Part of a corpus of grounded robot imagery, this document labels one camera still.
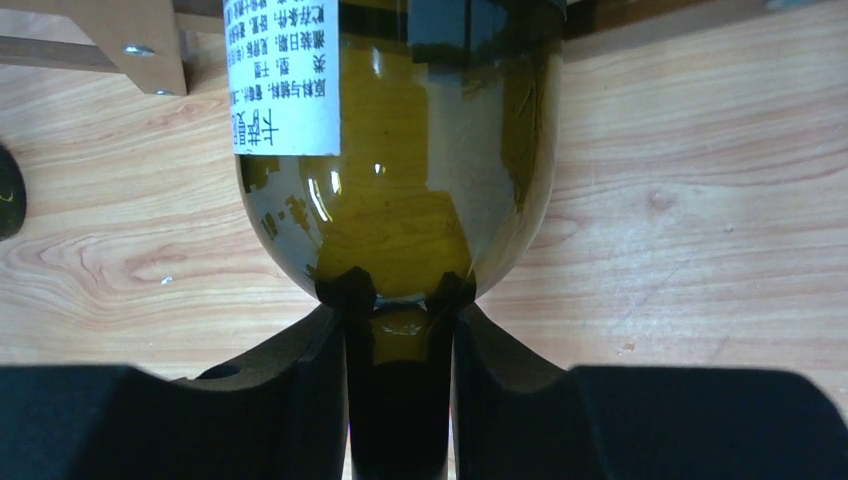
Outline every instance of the black object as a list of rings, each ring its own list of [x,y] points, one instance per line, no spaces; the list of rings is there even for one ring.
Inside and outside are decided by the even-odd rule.
[[[0,143],[0,240],[21,230],[26,217],[26,188],[12,152]]]
[[[341,478],[342,323],[319,307],[198,380],[0,368],[0,478]],[[563,371],[475,305],[454,353],[461,480],[848,478],[848,429],[792,373]]]
[[[357,480],[433,480],[448,469],[448,412],[454,305],[474,300],[473,274],[442,276],[422,307],[417,303],[377,306],[371,276],[353,268],[330,282],[317,282],[321,303],[345,312],[351,460]],[[374,363],[375,330],[400,314],[428,331],[426,359]]]

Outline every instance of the wooden table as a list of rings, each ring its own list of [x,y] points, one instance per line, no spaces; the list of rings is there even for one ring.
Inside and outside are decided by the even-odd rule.
[[[87,41],[28,19],[10,33]],[[223,39],[200,40],[188,97],[0,67],[31,201],[0,243],[0,362],[192,376],[315,305],[248,224]],[[547,218],[486,312],[564,367],[790,369],[844,411],[848,1],[575,55],[562,92]]]

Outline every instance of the green glass bottle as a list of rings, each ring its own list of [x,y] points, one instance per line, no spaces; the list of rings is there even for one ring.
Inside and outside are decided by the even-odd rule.
[[[341,2],[340,154],[237,155],[263,245],[346,319],[358,478],[444,476],[455,313],[550,197],[563,21],[551,0]]]

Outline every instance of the wooden frame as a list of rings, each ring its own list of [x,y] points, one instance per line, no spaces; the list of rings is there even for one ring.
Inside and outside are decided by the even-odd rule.
[[[566,58],[578,60],[813,4],[816,0],[568,3]],[[144,93],[186,95],[189,88],[183,35],[223,34],[222,4],[222,0],[0,0],[0,8],[67,16],[96,44],[0,37],[0,63],[123,73]],[[135,54],[128,54],[127,49]]]

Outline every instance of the white label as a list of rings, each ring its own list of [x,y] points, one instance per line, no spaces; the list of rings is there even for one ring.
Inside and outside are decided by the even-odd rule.
[[[339,2],[226,0],[233,152],[340,155]]]

